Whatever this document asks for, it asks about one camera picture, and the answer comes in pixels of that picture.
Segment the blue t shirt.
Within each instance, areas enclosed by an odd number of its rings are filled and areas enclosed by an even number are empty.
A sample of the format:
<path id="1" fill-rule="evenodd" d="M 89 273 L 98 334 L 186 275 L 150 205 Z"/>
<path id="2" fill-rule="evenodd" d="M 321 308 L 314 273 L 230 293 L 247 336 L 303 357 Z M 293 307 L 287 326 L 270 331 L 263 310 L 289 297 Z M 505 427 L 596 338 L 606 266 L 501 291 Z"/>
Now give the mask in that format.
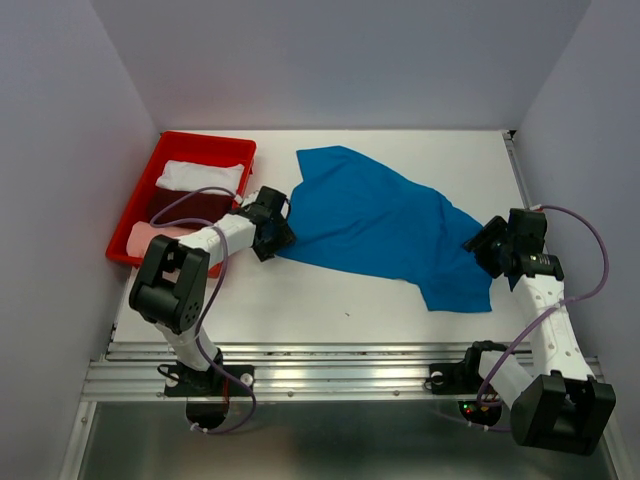
<path id="1" fill-rule="evenodd" d="M 280 255 L 417 286 L 431 311 L 486 313 L 492 278 L 463 245 L 481 224 L 437 190 L 349 148 L 296 153 L 295 243 Z"/>

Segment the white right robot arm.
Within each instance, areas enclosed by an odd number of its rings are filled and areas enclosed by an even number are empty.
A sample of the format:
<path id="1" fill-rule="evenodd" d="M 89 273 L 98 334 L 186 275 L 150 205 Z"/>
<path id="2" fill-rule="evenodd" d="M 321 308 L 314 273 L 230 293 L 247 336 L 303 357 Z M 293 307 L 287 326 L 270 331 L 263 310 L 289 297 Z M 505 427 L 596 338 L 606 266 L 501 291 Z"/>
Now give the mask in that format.
<path id="1" fill-rule="evenodd" d="M 616 405 L 611 385 L 599 382 L 578 345 L 568 308 L 602 290 L 568 297 L 560 260 L 545 253 L 547 206 L 494 217 L 464 248 L 493 278 L 505 276 L 526 325 L 509 345 L 476 342 L 460 366 L 463 384 L 478 402 L 497 395 L 510 411 L 520 446 L 588 456 Z"/>

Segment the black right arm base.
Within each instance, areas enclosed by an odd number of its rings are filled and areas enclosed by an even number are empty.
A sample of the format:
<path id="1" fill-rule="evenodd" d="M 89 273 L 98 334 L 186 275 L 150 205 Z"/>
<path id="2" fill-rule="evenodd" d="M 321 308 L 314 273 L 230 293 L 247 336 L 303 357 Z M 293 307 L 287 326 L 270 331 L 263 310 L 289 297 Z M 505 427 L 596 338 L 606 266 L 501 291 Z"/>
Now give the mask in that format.
<path id="1" fill-rule="evenodd" d="M 479 375 L 481 354 L 484 352 L 504 352 L 507 346 L 490 340 L 475 341 L 465 352 L 462 360 L 431 363 L 424 387 L 434 395 L 474 394 L 483 379 Z"/>

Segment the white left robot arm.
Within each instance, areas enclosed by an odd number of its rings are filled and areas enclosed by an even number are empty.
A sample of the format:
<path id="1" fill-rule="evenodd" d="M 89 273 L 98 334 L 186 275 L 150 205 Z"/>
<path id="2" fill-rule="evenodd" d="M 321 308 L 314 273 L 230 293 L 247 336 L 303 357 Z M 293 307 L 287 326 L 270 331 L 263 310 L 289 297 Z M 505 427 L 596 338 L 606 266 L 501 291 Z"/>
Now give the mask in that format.
<path id="1" fill-rule="evenodd" d="M 129 306 L 162 333 L 178 361 L 189 369 L 188 382 L 199 393 L 215 392 L 223 371 L 213 363 L 219 349 L 202 323 L 209 271 L 251 249 L 264 262 L 296 241 L 283 208 L 287 196 L 263 186 L 215 223 L 178 238 L 157 235 L 143 257 L 129 294 Z"/>

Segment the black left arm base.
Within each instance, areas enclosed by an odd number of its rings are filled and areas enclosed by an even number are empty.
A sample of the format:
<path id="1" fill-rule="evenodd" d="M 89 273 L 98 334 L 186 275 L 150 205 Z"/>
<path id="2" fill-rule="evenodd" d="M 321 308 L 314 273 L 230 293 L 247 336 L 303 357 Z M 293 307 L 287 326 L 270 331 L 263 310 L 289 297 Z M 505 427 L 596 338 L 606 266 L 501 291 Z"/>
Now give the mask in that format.
<path id="1" fill-rule="evenodd" d="M 156 370 L 165 380 L 164 395 L 169 398 L 250 397 L 246 388 L 216 373 L 212 367 L 201 372 L 177 362 L 160 364 Z"/>

